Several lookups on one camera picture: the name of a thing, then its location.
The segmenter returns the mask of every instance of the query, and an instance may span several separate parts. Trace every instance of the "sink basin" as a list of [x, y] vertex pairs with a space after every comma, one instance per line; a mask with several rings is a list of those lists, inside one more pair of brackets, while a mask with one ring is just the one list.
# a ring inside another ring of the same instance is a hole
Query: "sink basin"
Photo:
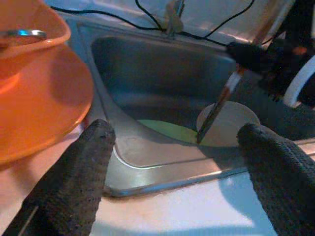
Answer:
[[[104, 85], [126, 114], [190, 129], [196, 129], [198, 114], [216, 101], [236, 68], [222, 51], [209, 47], [132, 37], [97, 39], [92, 52]], [[248, 106], [263, 125], [288, 139], [314, 137], [315, 112], [273, 102], [256, 87], [259, 79], [247, 72], [231, 100]]]
[[[236, 64], [224, 49], [199, 41], [167, 39], [68, 17], [70, 46], [88, 63], [97, 91], [89, 120], [104, 118], [116, 132], [104, 192], [128, 196], [246, 171], [237, 147], [201, 147], [155, 132], [137, 120], [162, 120], [190, 129], [218, 98]], [[231, 100], [248, 106], [278, 134], [307, 144], [315, 112], [275, 103], [246, 75]]]

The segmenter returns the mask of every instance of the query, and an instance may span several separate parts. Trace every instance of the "orange bowl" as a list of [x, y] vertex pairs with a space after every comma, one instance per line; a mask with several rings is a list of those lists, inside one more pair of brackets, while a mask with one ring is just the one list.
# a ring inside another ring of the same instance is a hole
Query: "orange bowl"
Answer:
[[19, 72], [34, 59], [35, 51], [64, 43], [70, 29], [54, 10], [41, 0], [10, 0], [0, 7], [0, 31], [42, 30], [47, 39], [41, 42], [0, 49], [0, 87], [8, 86], [7, 78]]
[[0, 165], [59, 141], [92, 103], [91, 73], [68, 46], [32, 53], [34, 59], [9, 78], [14, 86], [0, 91]]

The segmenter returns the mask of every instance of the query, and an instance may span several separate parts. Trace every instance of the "white countertop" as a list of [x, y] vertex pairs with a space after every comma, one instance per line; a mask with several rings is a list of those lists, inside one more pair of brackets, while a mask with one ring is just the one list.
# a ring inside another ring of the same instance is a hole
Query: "white countertop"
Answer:
[[[77, 127], [60, 143], [0, 167], [0, 234], [23, 199], [63, 151], [77, 139]], [[252, 188], [249, 174], [113, 200], [102, 198], [93, 236], [276, 236]]]

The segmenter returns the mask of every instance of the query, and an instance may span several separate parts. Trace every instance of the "metal spoon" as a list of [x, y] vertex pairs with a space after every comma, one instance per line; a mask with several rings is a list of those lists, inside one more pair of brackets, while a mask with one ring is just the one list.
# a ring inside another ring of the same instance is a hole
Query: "metal spoon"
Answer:
[[37, 29], [17, 29], [0, 31], [0, 48], [22, 46], [47, 39], [44, 31]]

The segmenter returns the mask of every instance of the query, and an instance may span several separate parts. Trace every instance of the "white plastic part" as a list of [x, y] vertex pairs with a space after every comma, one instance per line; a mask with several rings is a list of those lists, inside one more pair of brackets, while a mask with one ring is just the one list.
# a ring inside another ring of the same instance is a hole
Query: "white plastic part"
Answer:
[[310, 77], [315, 73], [315, 56], [313, 56], [297, 73], [290, 86], [285, 92], [283, 103], [289, 107], [296, 108], [300, 105], [297, 98]]
[[237, 84], [240, 82], [242, 75], [237, 73], [237, 71], [233, 72], [231, 76], [228, 78], [225, 86], [230, 89], [230, 92], [233, 92]]
[[[197, 130], [201, 129], [213, 106], [211, 104], [201, 111], [196, 121]], [[211, 147], [237, 147], [237, 133], [247, 123], [260, 124], [251, 109], [240, 103], [227, 101], [201, 144]]]

